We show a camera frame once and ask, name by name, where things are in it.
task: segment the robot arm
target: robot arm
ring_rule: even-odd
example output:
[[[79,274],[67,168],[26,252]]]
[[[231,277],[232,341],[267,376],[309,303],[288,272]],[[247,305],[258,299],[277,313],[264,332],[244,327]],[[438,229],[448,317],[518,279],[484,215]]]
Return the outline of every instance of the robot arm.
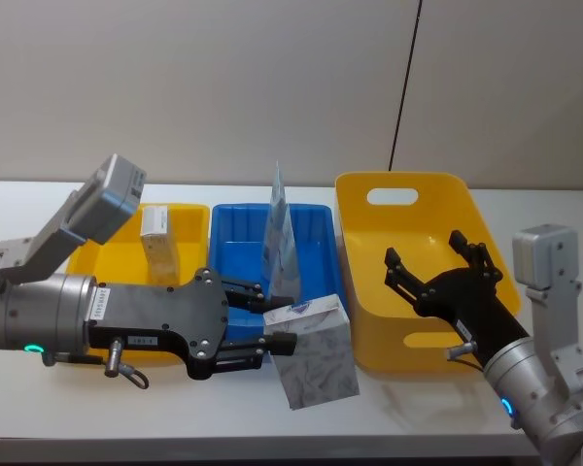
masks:
[[[544,225],[514,238],[516,278],[533,303],[531,338],[496,296],[502,273],[483,244],[459,231],[450,246],[468,267],[422,283],[393,249],[387,250],[386,285],[419,316],[449,322],[463,338],[448,358],[471,353],[499,396],[514,428],[522,428],[551,464],[583,465],[583,351],[578,345],[576,233]]]
[[[145,176],[114,154],[69,195],[37,236],[0,241],[0,292],[6,283],[49,278],[88,239],[106,243],[138,209]]]
[[[259,283],[206,268],[178,287],[53,274],[87,239],[103,244],[119,230],[138,208],[144,180],[145,172],[113,155],[35,238],[0,242],[0,350],[40,352],[48,366],[105,364],[108,377],[137,372],[121,363],[123,350],[169,351],[196,380],[257,369],[266,351],[293,354],[295,334],[225,339],[229,306],[262,314],[292,303],[266,299]],[[86,355],[88,348],[108,349],[107,360]]]

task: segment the white wall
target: white wall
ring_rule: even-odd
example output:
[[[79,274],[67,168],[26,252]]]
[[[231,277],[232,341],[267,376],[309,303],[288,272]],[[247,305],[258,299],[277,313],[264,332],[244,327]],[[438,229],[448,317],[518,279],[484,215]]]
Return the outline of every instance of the white wall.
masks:
[[[389,166],[418,0],[0,0],[0,179]],[[583,0],[425,0],[395,170],[583,188]]]
[[[0,179],[386,170],[416,0],[0,0]]]
[[[583,188],[583,0],[426,0],[396,170]]]

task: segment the bin handle hole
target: bin handle hole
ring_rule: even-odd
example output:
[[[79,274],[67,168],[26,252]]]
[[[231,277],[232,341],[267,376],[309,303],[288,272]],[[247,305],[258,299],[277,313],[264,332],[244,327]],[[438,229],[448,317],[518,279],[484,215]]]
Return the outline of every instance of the bin handle hole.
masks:
[[[419,199],[411,187],[374,187],[367,193],[367,202],[374,206],[412,206]]]

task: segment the small cardboard box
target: small cardboard box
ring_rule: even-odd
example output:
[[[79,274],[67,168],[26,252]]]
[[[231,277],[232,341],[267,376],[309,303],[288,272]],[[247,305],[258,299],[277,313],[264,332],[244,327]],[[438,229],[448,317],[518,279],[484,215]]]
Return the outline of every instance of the small cardboard box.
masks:
[[[147,206],[143,210],[140,238],[152,282],[158,284],[179,281],[179,258],[170,220],[168,206]]]

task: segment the label sticker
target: label sticker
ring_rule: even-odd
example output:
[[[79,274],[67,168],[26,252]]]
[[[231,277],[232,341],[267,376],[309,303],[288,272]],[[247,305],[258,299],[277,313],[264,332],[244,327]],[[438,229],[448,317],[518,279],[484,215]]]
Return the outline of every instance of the label sticker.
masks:
[[[98,287],[93,298],[93,306],[90,310],[90,320],[103,320],[106,314],[106,306],[110,299],[110,288]]]
[[[470,342],[473,339],[473,336],[470,334],[470,332],[464,326],[464,324],[462,322],[460,322],[459,319],[456,321],[456,326],[458,327],[458,330],[460,330],[462,332],[462,334],[464,335],[464,337],[466,338],[466,340],[468,342]]]
[[[160,209],[159,213],[159,227],[162,231],[166,231],[166,218],[168,216],[168,209]]]
[[[129,337],[127,337],[127,344],[128,345],[141,345],[141,346],[147,346],[147,347],[156,347],[157,346],[157,337],[129,336]]]

